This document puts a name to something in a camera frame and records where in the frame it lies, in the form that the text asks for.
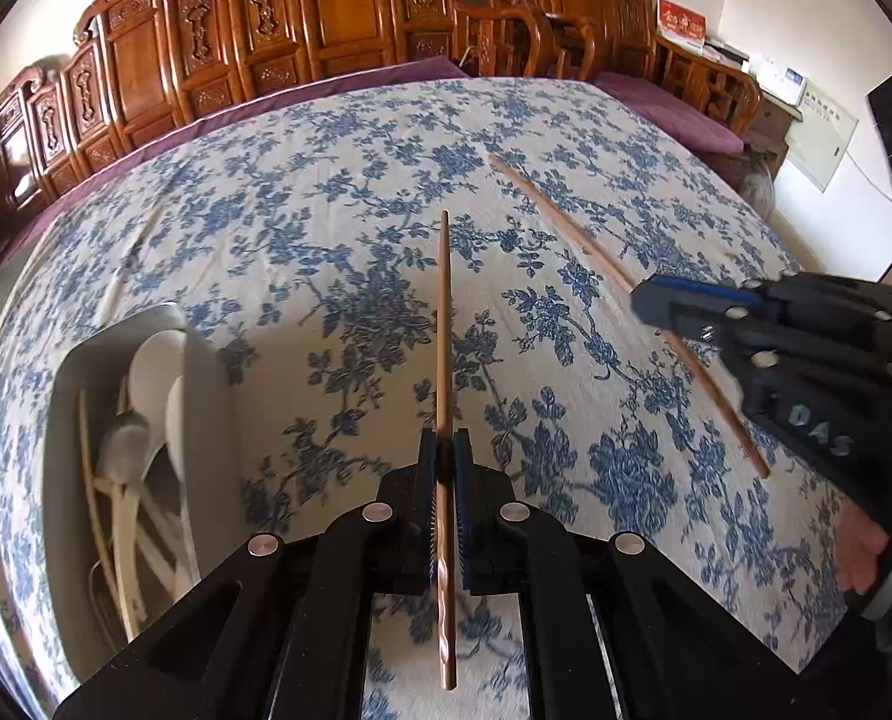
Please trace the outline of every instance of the wooden stick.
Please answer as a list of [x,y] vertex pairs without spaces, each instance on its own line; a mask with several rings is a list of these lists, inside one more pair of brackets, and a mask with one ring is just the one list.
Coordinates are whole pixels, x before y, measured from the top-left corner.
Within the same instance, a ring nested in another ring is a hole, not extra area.
[[116,396],[116,416],[129,409],[129,377],[123,376],[119,382],[119,391]]
[[452,268],[449,212],[439,233],[439,310],[436,313],[436,597],[439,602],[439,675],[444,690],[455,688],[455,584],[452,512]]
[[83,483],[86,487],[86,509],[89,512],[89,529],[92,531],[92,542],[99,555],[99,567],[102,569],[102,577],[106,581],[106,589],[109,597],[113,599],[113,606],[118,610],[116,601],[119,597],[116,585],[116,572],[113,571],[113,562],[106,548],[106,536],[102,532],[102,524],[99,522],[99,509],[95,502],[95,489],[92,486],[92,451],[89,447],[89,403],[86,399],[86,391],[80,389],[78,397],[79,410],[79,459],[82,463]]
[[[625,274],[622,266],[620,266],[620,264],[612,258],[612,255],[604,250],[598,242],[593,240],[593,238],[591,238],[569,214],[564,213],[564,211],[552,202],[551,199],[546,197],[545,194],[543,194],[543,191],[533,184],[532,181],[524,175],[521,175],[517,170],[513,169],[513,167],[510,167],[510,165],[507,165],[500,158],[495,156],[495,154],[490,154],[487,157],[487,160],[490,165],[495,167],[495,169],[501,172],[502,175],[505,175],[506,178],[512,181],[513,185],[516,186],[516,189],[521,190],[526,197],[538,205],[539,210],[550,217],[557,227],[562,229],[564,233],[567,233],[574,242],[580,245],[580,247],[583,247],[583,250],[586,250],[588,255],[596,261],[596,266],[605,271],[606,274],[609,274],[612,280],[620,285],[625,293],[631,293],[634,289],[634,285],[632,279]],[[675,333],[663,330],[663,338],[665,339],[665,342],[672,347],[673,351],[679,355],[680,359],[686,364],[686,367],[692,372],[697,384],[706,391],[706,394],[708,394],[711,399],[713,399],[713,403],[716,404],[716,408],[718,408],[722,418],[726,420],[726,424],[728,424],[730,430],[732,430],[732,435],[734,435],[738,442],[740,442],[742,449],[752,461],[752,465],[756,469],[756,473],[759,474],[759,478],[768,479],[769,466],[762,459],[761,454],[759,454],[759,447],[756,446],[756,442],[752,440],[749,432],[740,422],[740,418],[738,418],[735,413],[735,409],[732,408],[732,405],[726,400],[725,395],[723,395],[722,391],[716,386],[716,382],[714,382],[713,379],[711,379],[711,376],[708,375],[708,371],[703,367],[702,362],[697,360],[696,356],[692,354],[692,349],[689,349],[689,346],[686,346],[686,343],[684,343],[682,338],[679,338]]]

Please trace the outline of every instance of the blue floral tablecloth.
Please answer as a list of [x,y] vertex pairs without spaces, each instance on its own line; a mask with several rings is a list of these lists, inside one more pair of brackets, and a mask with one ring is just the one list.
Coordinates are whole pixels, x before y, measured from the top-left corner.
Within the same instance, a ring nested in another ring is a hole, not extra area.
[[[647,536],[793,667],[840,618],[836,493],[756,433],[762,483],[625,295],[510,184],[532,176],[635,278],[795,266],[755,214],[587,84],[438,81],[304,103],[136,167],[63,213],[0,323],[0,676],[34,716],[75,688],[51,613],[41,462],[65,354],[178,301],[233,382],[253,527],[318,533],[415,461],[434,418],[439,213],[452,215],[457,424],[569,528]],[[711,350],[700,349],[722,386]],[[525,717],[514,597],[457,605],[437,687],[430,597],[377,598],[363,714]]]

